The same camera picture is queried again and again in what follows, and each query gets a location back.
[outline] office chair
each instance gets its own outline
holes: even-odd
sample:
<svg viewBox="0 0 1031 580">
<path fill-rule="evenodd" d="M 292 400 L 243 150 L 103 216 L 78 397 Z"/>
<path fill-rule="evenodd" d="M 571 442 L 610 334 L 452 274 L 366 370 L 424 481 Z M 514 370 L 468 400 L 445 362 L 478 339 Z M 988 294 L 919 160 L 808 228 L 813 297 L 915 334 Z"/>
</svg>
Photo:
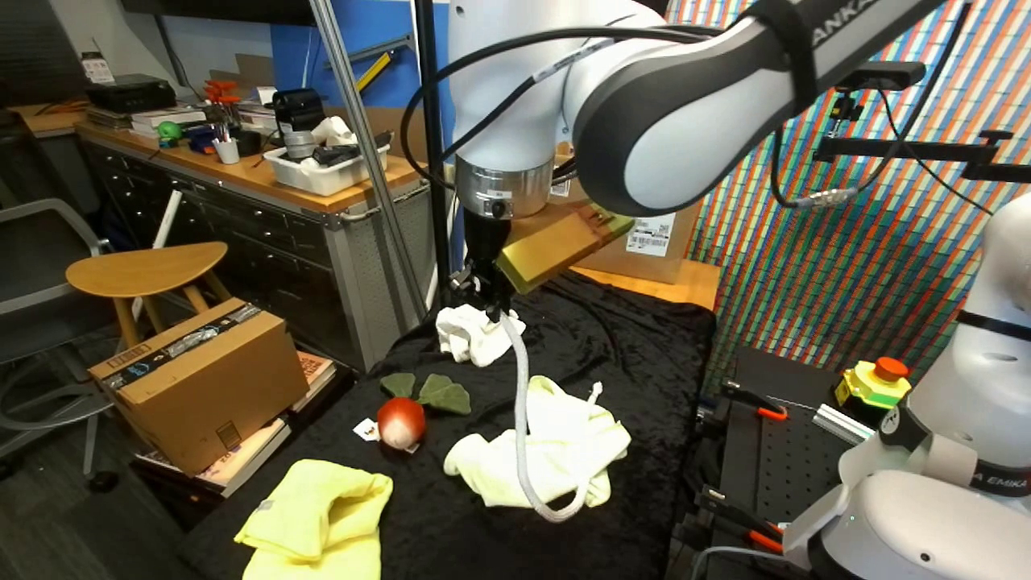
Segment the office chair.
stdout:
<svg viewBox="0 0 1031 580">
<path fill-rule="evenodd" d="M 96 236 L 63 198 L 0 210 L 0 473 L 47 431 L 86 421 L 85 475 L 91 489 L 110 489 L 116 475 L 92 473 L 96 419 L 110 402 L 73 341 L 110 327 L 113 314 L 63 283 L 63 268 L 86 253 L 96 253 Z M 27 393 L 41 368 L 63 382 Z"/>
</svg>

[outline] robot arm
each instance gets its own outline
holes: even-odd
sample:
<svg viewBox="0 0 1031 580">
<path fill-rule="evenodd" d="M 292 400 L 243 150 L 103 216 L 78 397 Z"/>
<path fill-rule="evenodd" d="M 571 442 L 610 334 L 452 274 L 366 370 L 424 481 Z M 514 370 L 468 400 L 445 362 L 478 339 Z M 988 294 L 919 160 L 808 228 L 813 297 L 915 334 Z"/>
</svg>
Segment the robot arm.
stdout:
<svg viewBox="0 0 1031 580">
<path fill-rule="evenodd" d="M 624 216 L 669 213 L 712 189 L 766 133 L 803 114 L 869 50 L 943 0 L 758 0 L 727 31 L 696 45 L 545 43 L 454 76 L 463 135 L 520 80 L 551 73 L 459 150 L 459 197 L 485 220 L 542 206 L 557 129 L 575 129 L 591 198 Z M 452 48 L 565 25 L 666 25 L 630 0 L 460 0 Z"/>
</svg>

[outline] wooden chair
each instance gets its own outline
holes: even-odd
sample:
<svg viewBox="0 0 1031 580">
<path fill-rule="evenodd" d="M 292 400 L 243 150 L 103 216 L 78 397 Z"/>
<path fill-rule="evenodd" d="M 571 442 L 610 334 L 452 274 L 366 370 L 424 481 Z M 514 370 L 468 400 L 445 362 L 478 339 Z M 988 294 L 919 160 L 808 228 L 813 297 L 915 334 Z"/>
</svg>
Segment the wooden chair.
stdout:
<svg viewBox="0 0 1031 580">
<path fill-rule="evenodd" d="M 143 341 L 132 314 L 134 299 L 143 301 L 155 332 L 166 327 L 153 301 L 160 294 L 184 294 L 186 301 L 203 311 L 211 301 L 200 294 L 200 279 L 207 279 L 213 297 L 224 299 L 228 289 L 216 276 L 216 263 L 224 257 L 224 251 L 224 240 L 116 251 L 73 262 L 63 276 L 86 297 L 113 299 L 121 344 L 128 349 Z"/>
</svg>

